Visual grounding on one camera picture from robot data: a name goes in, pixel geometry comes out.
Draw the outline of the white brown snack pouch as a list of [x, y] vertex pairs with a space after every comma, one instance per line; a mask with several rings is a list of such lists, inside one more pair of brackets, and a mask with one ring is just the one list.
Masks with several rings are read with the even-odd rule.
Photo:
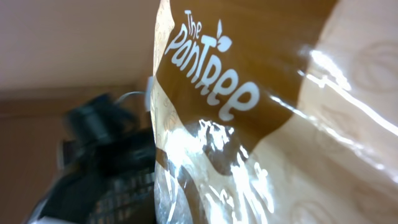
[[158, 223], [397, 223], [397, 0], [162, 0]]

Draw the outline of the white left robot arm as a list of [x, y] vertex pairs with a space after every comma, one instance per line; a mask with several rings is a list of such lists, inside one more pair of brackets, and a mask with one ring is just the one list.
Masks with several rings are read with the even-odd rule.
[[109, 94], [70, 110], [73, 135], [61, 144], [62, 176], [36, 204], [26, 223], [155, 223], [155, 142], [137, 115]]

